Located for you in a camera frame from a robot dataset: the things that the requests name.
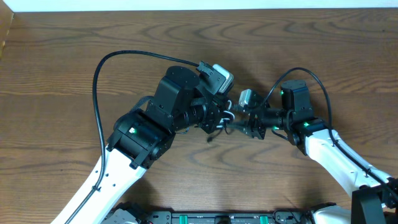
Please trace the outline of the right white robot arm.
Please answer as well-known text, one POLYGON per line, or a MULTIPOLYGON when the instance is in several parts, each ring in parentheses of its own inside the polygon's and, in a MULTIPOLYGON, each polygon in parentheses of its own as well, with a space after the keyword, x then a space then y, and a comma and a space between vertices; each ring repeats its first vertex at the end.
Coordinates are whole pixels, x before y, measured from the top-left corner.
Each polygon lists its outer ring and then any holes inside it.
POLYGON ((303 80, 288 80, 280 87, 282 108, 271 108, 255 91, 241 92, 238 109, 249 118, 230 128, 258 139, 266 130, 283 130, 285 139, 319 163, 351 198, 349 210, 334 203, 319 205, 302 215, 301 223, 397 223, 397 179, 383 172, 350 148, 324 119, 315 117, 309 89, 303 80))

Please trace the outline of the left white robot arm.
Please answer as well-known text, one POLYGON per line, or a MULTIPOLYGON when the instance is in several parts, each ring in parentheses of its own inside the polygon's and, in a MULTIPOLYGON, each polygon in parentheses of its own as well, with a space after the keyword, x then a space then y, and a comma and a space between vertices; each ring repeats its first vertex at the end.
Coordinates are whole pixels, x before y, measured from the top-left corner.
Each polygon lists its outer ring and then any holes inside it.
POLYGON ((172 145, 180 130, 210 134, 227 117, 233 74, 202 62, 196 71, 169 67, 154 96, 114 124, 104 154, 54 223, 101 223, 124 193, 172 145))

